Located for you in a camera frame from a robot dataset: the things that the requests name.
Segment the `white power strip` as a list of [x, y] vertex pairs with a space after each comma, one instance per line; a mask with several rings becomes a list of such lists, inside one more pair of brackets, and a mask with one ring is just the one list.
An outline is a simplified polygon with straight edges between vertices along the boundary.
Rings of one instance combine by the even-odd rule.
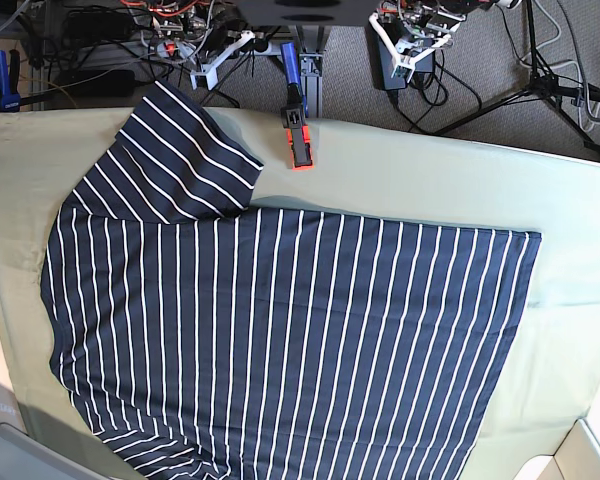
[[[155, 45], [151, 52], [156, 55], [160, 59], [168, 59], [179, 61], [185, 58], [194, 59], [195, 52], [198, 52], [198, 55], [201, 58], [216, 58], [220, 56], [225, 50], [229, 49], [232, 46], [232, 43], [225, 46], [220, 47], [212, 47], [209, 45], [200, 46], [199, 43], [191, 43], [189, 41], [175, 39], [175, 40], [162, 40], [157, 45]], [[271, 41], [266, 40], [265, 38], [257, 38], [249, 40], [246, 43], [242, 43], [239, 49], [234, 49], [231, 52], [231, 55], [236, 54], [237, 52], [251, 52], [255, 51], [256, 53], [266, 53], [269, 52], [272, 48]]]

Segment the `navy white striped T-shirt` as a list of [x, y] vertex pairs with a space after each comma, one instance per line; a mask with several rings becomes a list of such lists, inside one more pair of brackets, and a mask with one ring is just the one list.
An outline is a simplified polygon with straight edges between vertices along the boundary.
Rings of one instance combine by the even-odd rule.
[[50, 367], [149, 479], [456, 479], [542, 238], [254, 208], [262, 163], [156, 83], [72, 189]]

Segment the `grey aluminium frame post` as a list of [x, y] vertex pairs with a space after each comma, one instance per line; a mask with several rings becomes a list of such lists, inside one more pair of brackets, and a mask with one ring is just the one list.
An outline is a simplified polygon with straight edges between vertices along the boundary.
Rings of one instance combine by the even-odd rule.
[[300, 79], [306, 99], [307, 116], [319, 118], [323, 114], [324, 54], [331, 28], [293, 25], [289, 29], [299, 55]]

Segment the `black power adapter brick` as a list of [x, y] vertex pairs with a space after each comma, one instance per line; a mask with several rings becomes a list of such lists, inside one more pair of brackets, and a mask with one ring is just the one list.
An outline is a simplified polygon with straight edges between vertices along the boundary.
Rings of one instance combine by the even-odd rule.
[[377, 23], [369, 31], [374, 87], [385, 92], [406, 89], [434, 72], [436, 39], [401, 30], [394, 34], [391, 28], [391, 24]]

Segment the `black tripod stand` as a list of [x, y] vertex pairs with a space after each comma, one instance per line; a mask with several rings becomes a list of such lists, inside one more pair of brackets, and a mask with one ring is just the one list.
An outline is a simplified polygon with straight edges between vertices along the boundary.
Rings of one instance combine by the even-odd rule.
[[561, 77], [554, 72], [552, 67], [545, 61], [541, 55], [536, 42], [535, 21], [533, 13], [533, 5], [535, 1], [524, 1], [525, 11], [527, 15], [527, 26], [530, 41], [530, 56], [531, 67], [529, 74], [529, 82], [527, 85], [509, 96], [503, 97], [488, 106], [479, 108], [475, 113], [467, 115], [456, 122], [453, 122], [437, 131], [433, 132], [434, 136], [444, 136], [459, 127], [469, 124], [470, 122], [481, 118], [492, 111], [514, 103], [522, 103], [529, 97], [529, 102], [542, 101], [549, 105], [559, 117], [569, 125], [576, 134], [583, 140], [584, 147], [594, 151], [600, 157], [600, 145], [596, 144], [588, 133], [579, 126], [579, 123], [573, 120], [562, 108], [562, 100], [569, 98], [572, 104], [578, 109], [584, 109], [584, 112], [591, 124], [600, 125], [600, 118], [596, 117], [590, 109], [590, 101], [600, 104], [600, 89], [592, 86], [586, 80], [585, 72], [581, 63], [580, 50], [574, 36], [572, 24], [567, 16], [564, 6], [558, 1], [558, 6], [563, 12], [567, 27], [571, 34], [572, 43], [575, 49], [575, 63], [579, 68], [581, 75], [580, 80], [574, 80], [575, 87], [566, 87], [560, 85]]

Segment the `blue black left clamp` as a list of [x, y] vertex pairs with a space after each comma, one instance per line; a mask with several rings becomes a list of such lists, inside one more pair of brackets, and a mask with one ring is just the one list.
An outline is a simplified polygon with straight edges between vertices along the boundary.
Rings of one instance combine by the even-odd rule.
[[16, 49], [0, 50], [0, 113], [18, 112], [21, 95], [18, 92], [21, 57]]

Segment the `light green table cloth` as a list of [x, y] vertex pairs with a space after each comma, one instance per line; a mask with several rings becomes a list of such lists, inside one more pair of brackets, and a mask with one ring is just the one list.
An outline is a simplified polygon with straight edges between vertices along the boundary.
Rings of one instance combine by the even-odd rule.
[[[0, 114], [0, 338], [22, 419], [33, 439], [121, 479], [133, 471], [89, 433], [50, 372], [39, 276], [60, 204], [129, 114]], [[316, 120], [316, 165], [295, 172], [278, 118], [211, 115], [263, 162], [257, 205], [540, 232], [528, 306], [463, 477], [512, 479], [546, 455], [545, 478], [600, 479], [600, 450], [583, 422], [600, 403], [599, 164]]]

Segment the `black box on floor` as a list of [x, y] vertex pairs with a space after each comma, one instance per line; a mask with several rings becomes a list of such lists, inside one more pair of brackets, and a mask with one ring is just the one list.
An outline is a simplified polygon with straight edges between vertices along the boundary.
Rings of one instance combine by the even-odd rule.
[[132, 70], [79, 70], [65, 71], [53, 80], [78, 98], [123, 98], [133, 94], [136, 76]]

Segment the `blue orange centre clamp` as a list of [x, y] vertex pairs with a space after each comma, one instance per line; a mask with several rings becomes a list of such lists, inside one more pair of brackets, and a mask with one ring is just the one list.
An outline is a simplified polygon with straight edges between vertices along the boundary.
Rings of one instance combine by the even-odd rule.
[[314, 166], [306, 107], [301, 87], [298, 55], [292, 42], [280, 45], [286, 79], [287, 103], [281, 109], [282, 124], [287, 135], [293, 170], [307, 170]]

